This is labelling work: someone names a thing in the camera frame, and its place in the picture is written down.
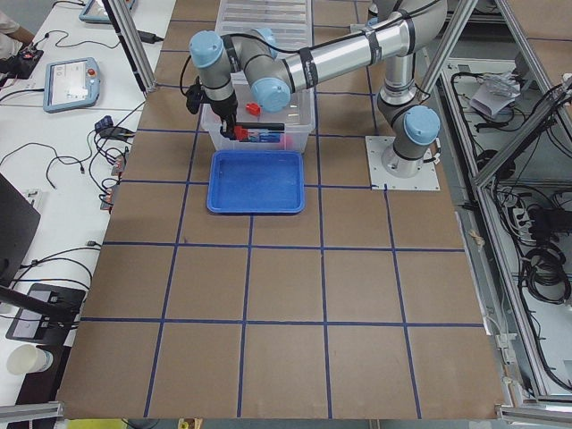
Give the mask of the clear plastic box lid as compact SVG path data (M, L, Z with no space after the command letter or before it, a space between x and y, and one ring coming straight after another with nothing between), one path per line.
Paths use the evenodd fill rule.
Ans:
M271 29L275 45L296 50L313 42L311 2L303 0L221 1L215 24L219 34Z

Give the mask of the red block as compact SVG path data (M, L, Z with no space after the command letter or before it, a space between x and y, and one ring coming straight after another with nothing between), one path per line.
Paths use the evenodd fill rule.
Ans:
M233 129L234 137L236 140L244 142L249 141L248 137L248 129L243 128L242 126L236 125Z
M245 111L255 117L258 117L262 113L262 108L259 104L251 102L245 104Z

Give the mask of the red block in box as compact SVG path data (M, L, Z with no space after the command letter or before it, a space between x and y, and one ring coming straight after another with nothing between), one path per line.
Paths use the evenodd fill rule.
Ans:
M245 111L255 117L258 117L262 113L262 108L259 104L251 102L245 104Z

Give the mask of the clear plastic storage box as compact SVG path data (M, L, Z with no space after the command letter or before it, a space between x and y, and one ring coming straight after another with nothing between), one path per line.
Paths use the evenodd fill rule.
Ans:
M220 118L210 105L203 107L200 119L202 130L209 133L214 148L220 150L287 150L303 153L308 136L315 129L315 94L311 89L295 93L290 103L278 113L262 111L252 116L245 104L255 102L244 79L232 81L238 99L237 123L248 129L249 141L230 140L220 133Z

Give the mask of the blue plastic tray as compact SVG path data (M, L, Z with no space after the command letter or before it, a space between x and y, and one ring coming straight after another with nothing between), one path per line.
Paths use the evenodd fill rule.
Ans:
M306 206L304 185L299 152L221 150L212 157L206 207L215 214L294 215Z

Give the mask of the black power adapter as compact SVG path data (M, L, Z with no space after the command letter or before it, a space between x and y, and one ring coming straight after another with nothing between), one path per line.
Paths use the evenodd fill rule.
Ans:
M147 44L154 44L162 42L164 39L160 36L157 36L155 33L139 30L138 31L139 39L143 43Z

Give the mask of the black usb hub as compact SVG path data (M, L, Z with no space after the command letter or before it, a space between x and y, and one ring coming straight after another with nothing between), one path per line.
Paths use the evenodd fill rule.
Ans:
M100 133L104 130L112 129L113 127L113 118L110 115L105 115L101 120L95 123L94 130L96 133Z

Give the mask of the near teach pendant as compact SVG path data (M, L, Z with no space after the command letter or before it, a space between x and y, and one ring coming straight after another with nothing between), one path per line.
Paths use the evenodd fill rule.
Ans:
M100 93L99 67L93 57L46 66L43 110L49 114L91 107Z

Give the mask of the teach pendant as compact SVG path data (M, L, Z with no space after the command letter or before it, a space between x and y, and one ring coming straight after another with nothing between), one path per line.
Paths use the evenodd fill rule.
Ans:
M46 66L43 110L49 114L91 107L100 93L99 67L93 57Z
M100 0L88 0L80 12L79 19L89 24L110 24L107 11Z

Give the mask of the far teach pendant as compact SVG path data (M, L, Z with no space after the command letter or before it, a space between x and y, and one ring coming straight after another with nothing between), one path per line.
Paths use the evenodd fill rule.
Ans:
M79 19L89 24L110 24L107 11L100 0L88 0L80 12Z

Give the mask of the black electronic device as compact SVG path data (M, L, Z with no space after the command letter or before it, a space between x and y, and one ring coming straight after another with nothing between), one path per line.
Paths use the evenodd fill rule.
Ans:
M1 60L1 73L9 79L27 80L38 65L44 51L24 49L17 55Z

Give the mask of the black monitor stand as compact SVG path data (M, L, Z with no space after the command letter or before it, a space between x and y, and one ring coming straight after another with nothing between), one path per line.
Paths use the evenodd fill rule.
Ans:
M1 302L19 308L5 337L41 345L64 345L86 297L84 290L33 283L27 294L1 287Z

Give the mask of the crumpled white paper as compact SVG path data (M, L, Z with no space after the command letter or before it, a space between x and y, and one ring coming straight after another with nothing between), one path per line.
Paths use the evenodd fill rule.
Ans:
M510 71L483 73L477 79L480 87L470 98L469 105L490 118L495 118L520 96L520 84Z

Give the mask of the white paper cup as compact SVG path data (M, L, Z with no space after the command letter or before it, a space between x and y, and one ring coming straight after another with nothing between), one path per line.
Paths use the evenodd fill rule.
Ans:
M54 355L31 344L15 349L8 357L7 371L13 375L42 373L54 362Z

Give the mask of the aluminium frame post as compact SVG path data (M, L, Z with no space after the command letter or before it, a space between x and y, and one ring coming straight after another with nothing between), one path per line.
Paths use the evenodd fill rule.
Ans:
M156 79L126 2L123 0L103 0L102 3L127 56L139 89L144 94L154 92Z

